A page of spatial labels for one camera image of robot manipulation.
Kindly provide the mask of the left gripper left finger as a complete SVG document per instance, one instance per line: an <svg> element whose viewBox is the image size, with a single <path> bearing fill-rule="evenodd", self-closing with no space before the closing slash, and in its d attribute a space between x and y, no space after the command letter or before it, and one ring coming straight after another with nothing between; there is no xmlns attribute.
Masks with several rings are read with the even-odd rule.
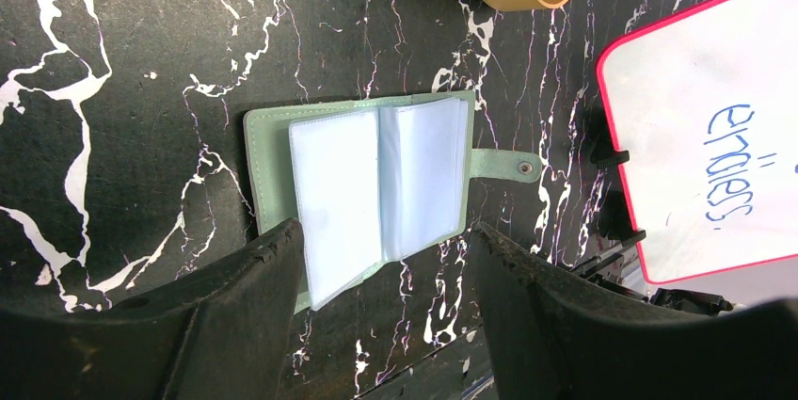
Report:
<svg viewBox="0 0 798 400"><path fill-rule="evenodd" d="M5 399L273 399L302 273L289 218L105 312L1 313Z"/></svg>

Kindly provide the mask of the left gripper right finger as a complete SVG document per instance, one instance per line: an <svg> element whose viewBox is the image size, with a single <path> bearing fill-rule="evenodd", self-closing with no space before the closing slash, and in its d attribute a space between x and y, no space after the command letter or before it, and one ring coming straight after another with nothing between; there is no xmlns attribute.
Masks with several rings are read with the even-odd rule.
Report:
<svg viewBox="0 0 798 400"><path fill-rule="evenodd" d="M470 254L502 399L793 399L797 302L711 317L622 296L487 224Z"/></svg>

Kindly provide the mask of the pink framed whiteboard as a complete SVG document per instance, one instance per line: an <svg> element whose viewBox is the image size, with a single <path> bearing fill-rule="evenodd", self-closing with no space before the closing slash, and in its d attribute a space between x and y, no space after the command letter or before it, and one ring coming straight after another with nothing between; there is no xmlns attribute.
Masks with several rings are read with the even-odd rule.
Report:
<svg viewBox="0 0 798 400"><path fill-rule="evenodd" d="M597 78L644 279L797 253L797 0L708 0L623 36Z"/></svg>

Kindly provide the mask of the black whiteboard clip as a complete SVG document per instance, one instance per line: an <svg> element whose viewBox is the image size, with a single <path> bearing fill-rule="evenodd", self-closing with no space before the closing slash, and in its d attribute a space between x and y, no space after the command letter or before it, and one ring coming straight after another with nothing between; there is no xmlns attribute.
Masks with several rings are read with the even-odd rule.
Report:
<svg viewBox="0 0 798 400"><path fill-rule="evenodd" d="M629 161L630 152L616 149L609 137L597 139L590 153L590 163L598 169L618 167Z"/></svg>

